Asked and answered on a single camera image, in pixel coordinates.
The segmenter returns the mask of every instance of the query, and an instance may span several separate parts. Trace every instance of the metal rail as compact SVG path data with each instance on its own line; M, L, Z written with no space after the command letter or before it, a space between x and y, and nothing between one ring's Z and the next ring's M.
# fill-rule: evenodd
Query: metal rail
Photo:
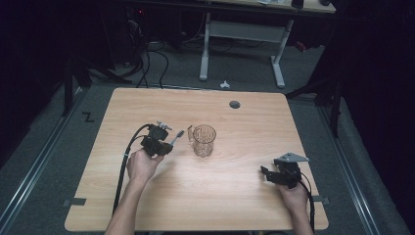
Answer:
M372 213L370 212L366 198L360 190L360 187L356 181L356 178L354 177L351 167L348 164L346 154L342 148L340 140L334 136L331 130L330 118L327 114L327 111L324 109L324 107L317 107L316 109L318 114L323 119L327 133L331 137L330 139L332 140L332 143L337 152L340 169L344 177L348 192L350 193L354 205L356 206L357 213L360 216L360 220L362 221L363 227L366 230L366 234L381 234L378 229L378 226L376 225L375 219L373 218Z
M70 120L76 106L80 101L85 97L86 91L81 91L80 88L76 91L77 97L75 99L74 105L70 112L61 117L57 126L53 130L52 134L49 136L39 155L37 156L35 162L28 171L23 182L16 191L14 197L10 201L9 205L3 211L0 217L0 234L6 234L9 229L12 227L13 222L21 211L26 199L30 195L31 190L34 188L37 180L43 172L43 169L46 167L47 163L51 159L51 152L54 149L56 143L58 142L62 132L65 130L65 127Z

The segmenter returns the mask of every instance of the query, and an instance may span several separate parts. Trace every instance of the desk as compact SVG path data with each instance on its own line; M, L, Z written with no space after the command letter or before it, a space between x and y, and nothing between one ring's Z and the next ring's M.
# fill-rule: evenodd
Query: desk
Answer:
M241 104L239 109L229 106ZM173 130L170 141L191 124L216 130L210 157L193 153L187 133L149 181L137 210L136 230L289 230L289 212L259 167L272 168L287 152L304 156L290 108L283 94L225 91L116 89L109 103L66 220L69 231L103 231L112 215L122 154L135 131L162 120ZM131 151L141 148L139 141ZM300 163L318 194L308 163ZM328 226L316 203L315 228Z
M286 9L291 11L310 11L316 13L330 13L334 14L336 9L332 4L323 6L318 0L304 0L303 8L298 10L291 6L292 1L284 1L283 3L277 3L275 1L270 2L267 5L258 3L256 0L211 0L209 2L214 3L227 3L227 4L239 4L248 5L257 8L276 8ZM271 65L274 70L274 76L279 88L285 87L283 74L280 68L280 59L283 54L285 45L294 21L288 20L285 27L282 26L266 26L249 23L228 23L223 21L211 21L210 14L207 14L205 25L205 43L204 52L202 54L201 73L200 80L208 79L208 42L211 36L228 37L236 39L256 40L264 42L278 43L279 47L276 50L275 56L271 57Z

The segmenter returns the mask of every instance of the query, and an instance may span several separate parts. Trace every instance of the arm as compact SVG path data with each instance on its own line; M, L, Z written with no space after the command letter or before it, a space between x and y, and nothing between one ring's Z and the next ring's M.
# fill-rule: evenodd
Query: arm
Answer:
M313 234L307 215L307 194L298 183L295 188L289 189L285 185L276 184L283 195L284 204L290 211L296 235Z
M130 180L105 234L134 234L135 214L141 194L153 177L163 156L150 158L144 150L131 154L127 163Z

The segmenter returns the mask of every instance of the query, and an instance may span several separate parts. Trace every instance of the white desk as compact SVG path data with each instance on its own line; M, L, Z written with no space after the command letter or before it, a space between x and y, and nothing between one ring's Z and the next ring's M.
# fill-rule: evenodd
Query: white desk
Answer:
M309 11L318 13L335 13L336 9L332 4L325 7L319 3L318 0L304 0L304 5L301 10L297 10L291 6L292 0L285 0L283 3L277 3L272 1L266 6L257 3L255 0L211 0L209 2L214 3L227 3L227 4L242 4L253 7L269 7L278 8L292 11ZM285 27L265 26L248 23L229 23L223 21L211 21L210 14L207 14L206 27L205 27L205 44L204 52L201 62L200 80L208 79L208 43L209 38L212 36L227 37L235 39L246 39L255 41L265 41L279 43L279 47L275 56L270 58L272 68L274 69L275 79L279 88L285 87L285 82L280 68L280 59L283 54L288 37L290 36L291 28L294 21L289 20Z

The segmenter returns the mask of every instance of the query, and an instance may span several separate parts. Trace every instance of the glass cup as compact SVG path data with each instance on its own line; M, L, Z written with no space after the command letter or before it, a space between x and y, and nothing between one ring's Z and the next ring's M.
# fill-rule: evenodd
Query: glass cup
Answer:
M187 128L190 144L195 154L200 157L208 157L213 151L213 141L216 138L216 131L210 125L199 125Z

